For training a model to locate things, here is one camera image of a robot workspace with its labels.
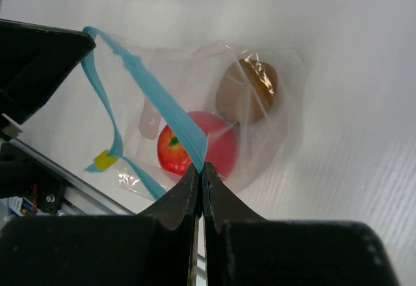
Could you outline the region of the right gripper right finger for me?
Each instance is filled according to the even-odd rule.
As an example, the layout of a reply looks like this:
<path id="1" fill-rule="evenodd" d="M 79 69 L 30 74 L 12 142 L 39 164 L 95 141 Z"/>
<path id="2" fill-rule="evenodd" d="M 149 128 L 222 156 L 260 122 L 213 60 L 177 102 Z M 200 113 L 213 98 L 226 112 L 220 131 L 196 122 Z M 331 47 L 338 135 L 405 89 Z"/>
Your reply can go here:
<path id="1" fill-rule="evenodd" d="M 221 182 L 211 163 L 201 176 L 209 285 L 398 285 L 368 225 L 267 220 Z"/>

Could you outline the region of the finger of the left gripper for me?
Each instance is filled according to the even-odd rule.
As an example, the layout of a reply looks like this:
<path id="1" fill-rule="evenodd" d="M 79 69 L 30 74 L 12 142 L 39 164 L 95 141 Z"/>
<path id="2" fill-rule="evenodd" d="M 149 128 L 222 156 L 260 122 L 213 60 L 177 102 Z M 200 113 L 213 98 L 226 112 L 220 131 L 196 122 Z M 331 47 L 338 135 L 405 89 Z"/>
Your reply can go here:
<path id="1" fill-rule="evenodd" d="M 82 31 L 1 20 L 1 113 L 23 124 L 96 44 Z"/>

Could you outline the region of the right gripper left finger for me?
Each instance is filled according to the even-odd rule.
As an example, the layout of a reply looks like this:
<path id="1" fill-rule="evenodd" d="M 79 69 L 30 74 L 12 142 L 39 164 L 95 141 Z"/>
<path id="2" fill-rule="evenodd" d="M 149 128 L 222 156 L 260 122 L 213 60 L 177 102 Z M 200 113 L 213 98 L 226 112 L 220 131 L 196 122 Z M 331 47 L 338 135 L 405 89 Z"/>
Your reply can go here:
<path id="1" fill-rule="evenodd" d="M 1 230 L 2 285 L 195 285 L 199 173 L 134 215 L 26 216 Z"/>

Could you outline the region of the fake red apple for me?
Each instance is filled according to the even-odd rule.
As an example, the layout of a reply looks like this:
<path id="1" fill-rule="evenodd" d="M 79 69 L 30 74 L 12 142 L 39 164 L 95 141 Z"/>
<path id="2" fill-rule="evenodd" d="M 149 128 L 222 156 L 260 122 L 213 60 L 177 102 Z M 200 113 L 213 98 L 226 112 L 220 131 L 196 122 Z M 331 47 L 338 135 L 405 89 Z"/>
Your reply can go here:
<path id="1" fill-rule="evenodd" d="M 224 179 L 232 173 L 239 155 L 236 136 L 229 125 L 214 114 L 191 111 L 189 116 L 207 136 L 205 160 L 212 163 Z M 191 159 L 169 126 L 161 131 L 157 141 L 157 156 L 164 170 L 182 176 Z"/>

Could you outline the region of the clear zip top bag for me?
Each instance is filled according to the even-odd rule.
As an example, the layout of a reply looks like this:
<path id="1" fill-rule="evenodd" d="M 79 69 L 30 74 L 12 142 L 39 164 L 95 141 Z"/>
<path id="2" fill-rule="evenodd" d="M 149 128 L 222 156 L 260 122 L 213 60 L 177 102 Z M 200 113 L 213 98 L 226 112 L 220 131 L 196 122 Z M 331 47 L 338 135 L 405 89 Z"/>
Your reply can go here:
<path id="1" fill-rule="evenodd" d="M 113 129 L 86 167 L 159 199 L 189 166 L 211 163 L 239 193 L 286 156 L 300 126 L 308 68 L 291 48 L 216 41 L 194 49 L 147 49 L 95 27 L 81 63 Z"/>

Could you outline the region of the fake brown kiwi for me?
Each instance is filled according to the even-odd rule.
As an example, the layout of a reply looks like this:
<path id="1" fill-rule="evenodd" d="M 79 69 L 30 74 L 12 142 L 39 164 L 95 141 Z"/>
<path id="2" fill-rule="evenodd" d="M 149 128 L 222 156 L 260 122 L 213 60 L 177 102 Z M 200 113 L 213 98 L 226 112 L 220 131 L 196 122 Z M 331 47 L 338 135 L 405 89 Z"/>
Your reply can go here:
<path id="1" fill-rule="evenodd" d="M 254 124 L 273 107 L 278 93 L 278 73 L 267 62 L 242 58 L 225 72 L 218 85 L 215 106 L 229 122 Z"/>

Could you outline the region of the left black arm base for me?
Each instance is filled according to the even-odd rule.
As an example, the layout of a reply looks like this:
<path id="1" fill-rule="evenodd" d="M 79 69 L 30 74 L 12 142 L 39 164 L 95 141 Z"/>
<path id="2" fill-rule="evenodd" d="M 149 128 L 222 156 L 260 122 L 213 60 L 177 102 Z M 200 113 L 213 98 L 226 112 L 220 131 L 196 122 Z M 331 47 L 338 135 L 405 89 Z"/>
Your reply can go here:
<path id="1" fill-rule="evenodd" d="M 1 198 L 21 197 L 32 204 L 31 213 L 56 214 L 61 209 L 68 181 L 11 143 L 1 144 Z"/>

